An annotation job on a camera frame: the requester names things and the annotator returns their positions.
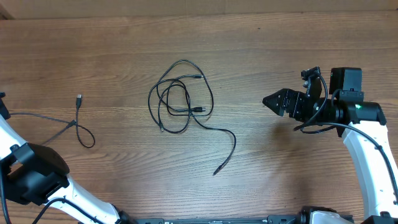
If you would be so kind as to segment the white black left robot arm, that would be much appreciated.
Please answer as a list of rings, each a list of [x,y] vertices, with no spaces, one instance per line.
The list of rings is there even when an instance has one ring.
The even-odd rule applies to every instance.
[[[43,209],[59,209],[79,223],[134,223],[126,212],[85,190],[70,176],[63,158],[52,148],[27,142],[7,120],[11,117],[1,104],[1,209],[6,223],[11,222],[7,201],[21,205],[34,203]]]

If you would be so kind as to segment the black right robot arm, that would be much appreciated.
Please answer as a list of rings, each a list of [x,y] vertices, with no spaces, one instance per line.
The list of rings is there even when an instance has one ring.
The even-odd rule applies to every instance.
[[[275,114],[285,113],[305,134],[337,131],[353,160],[365,223],[397,223],[397,165],[388,140],[386,117],[375,102],[364,100],[362,70],[332,68],[325,82],[319,67],[301,72],[305,92],[283,88],[263,98]]]

